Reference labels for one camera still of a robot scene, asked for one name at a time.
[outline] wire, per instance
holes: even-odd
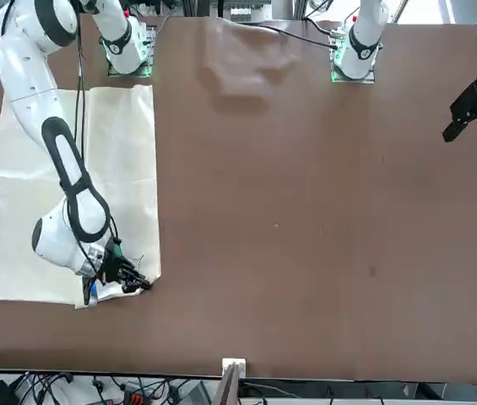
[[[319,24],[317,24],[315,21],[313,21],[309,17],[305,17],[304,20],[307,21],[308,23],[313,24],[313,26],[315,27],[315,30],[319,31],[321,34],[328,35],[330,38],[332,38],[332,33],[330,31],[321,28]]]
[[[255,391],[262,399],[261,402],[256,402],[254,405],[268,405],[268,401],[266,400],[266,397],[264,396],[263,392],[261,390],[259,390],[258,388],[256,388],[255,386],[248,386],[247,388],[249,388],[250,390],[252,391]]]
[[[293,394],[292,392],[287,392],[282,390],[281,388],[278,388],[277,386],[265,386],[264,384],[253,384],[251,382],[243,382],[242,383],[244,386],[254,386],[256,388],[266,388],[267,390],[274,390],[277,391],[281,394],[286,395],[287,397],[293,397],[293,398],[301,398],[296,394]]]
[[[178,384],[177,386],[173,386],[173,388],[178,391],[178,395],[180,395],[180,388],[185,386],[190,381],[191,379],[187,379],[181,382],[180,384]],[[171,384],[169,384],[169,391],[167,392],[167,398],[165,398],[165,400],[160,405],[165,405],[166,403],[169,403],[170,405],[178,405],[182,401],[182,399],[184,399],[184,397],[180,397],[178,401],[176,402],[171,402],[169,401],[169,399],[171,399]]]
[[[101,403],[102,403],[103,405],[105,405],[105,404],[106,404],[105,398],[104,398],[103,395],[100,393],[100,390],[98,390],[97,388],[96,388],[96,390],[97,390],[97,393],[100,394]]]
[[[8,22],[9,18],[9,13],[11,13],[11,8],[13,7],[13,4],[15,3],[15,0],[11,0],[8,4],[8,7],[5,10],[5,14],[3,15],[3,20],[2,20],[2,30],[0,32],[0,35],[5,34],[5,25]]]
[[[360,8],[360,6],[358,6],[358,7],[355,8],[353,11],[351,11],[350,14],[349,14],[347,17],[345,17],[345,19],[343,20],[343,22],[344,22],[344,23],[347,22],[347,20],[349,19],[349,17],[358,11],[358,8]]]
[[[138,385],[140,386],[140,389],[143,393],[143,397],[146,397],[146,392],[144,392],[144,388],[143,388],[143,381],[140,379],[140,377],[137,377],[137,378],[138,378]]]
[[[174,10],[172,10],[172,13],[168,14],[165,19],[163,20],[163,22],[161,23],[160,27],[155,31],[155,34],[158,35],[161,30],[163,29],[163,26],[165,25],[165,23],[167,22],[167,20],[169,19],[169,17],[172,16],[172,14],[174,14],[176,12],[176,8]]]
[[[378,399],[379,401],[381,401],[381,404],[384,405],[384,400],[380,395],[371,394],[370,390],[368,390],[367,388],[364,389],[364,393],[366,394],[366,398]]]
[[[111,380],[116,384],[118,388],[120,388],[120,391],[126,391],[126,386],[125,384],[120,384],[112,375],[111,375]]]
[[[51,379],[51,377],[48,375],[46,377],[43,377],[41,379],[41,377],[38,377],[39,378],[39,382],[43,385],[43,388],[41,388],[39,394],[37,394],[37,399],[39,400],[39,403],[44,403],[45,402],[45,397],[46,397],[46,394],[49,393],[51,394],[51,398],[52,398],[52,401],[55,403],[55,405],[59,405],[60,402],[58,402],[58,400],[56,399],[56,397],[54,396],[54,392],[52,392],[52,383],[55,382],[58,378],[61,378],[60,375],[57,375],[54,380]]]
[[[117,228],[117,223],[115,222],[114,220],[114,217],[111,215],[111,222],[112,222],[112,226],[114,226],[114,233],[116,235],[116,237],[118,238],[118,228]]]
[[[320,3],[318,6],[316,6],[313,11],[311,11],[304,19],[309,19],[317,10],[321,9],[325,4],[329,3],[329,5],[326,7],[325,11],[328,11],[330,6],[333,3],[333,0],[324,0],[322,3]]]
[[[302,41],[308,42],[308,43],[313,44],[313,45],[323,46],[325,48],[330,48],[330,49],[333,49],[335,51],[338,50],[338,47],[336,45],[325,44],[323,42],[317,42],[316,40],[315,41],[314,40],[308,40],[307,38],[304,38],[303,36],[294,35],[294,34],[291,34],[288,31],[280,30],[279,28],[271,27],[269,25],[258,25],[258,27],[266,28],[268,30],[272,30],[272,31],[275,31],[275,32],[279,32],[280,34],[288,35],[288,36],[291,36],[293,38],[296,38],[297,40],[302,40]]]

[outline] white cloth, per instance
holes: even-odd
[[[60,90],[59,97],[73,132],[76,92]],[[85,164],[109,203],[123,254],[134,264],[140,261],[138,270],[154,281],[160,276],[160,239],[152,88],[87,91],[85,122]],[[39,258],[31,248],[35,222],[62,196],[50,157],[24,133],[5,100],[0,116],[0,300],[82,303],[81,277]],[[118,284],[107,286],[99,291],[103,299],[122,294]]]

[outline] brown table surface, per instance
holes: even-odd
[[[441,137],[476,27],[389,25],[374,85],[218,19],[168,19],[151,82],[108,78],[83,30],[88,87],[154,84],[162,277],[93,310],[0,302],[0,368],[477,382],[477,124]],[[74,89],[75,46],[49,60]]]

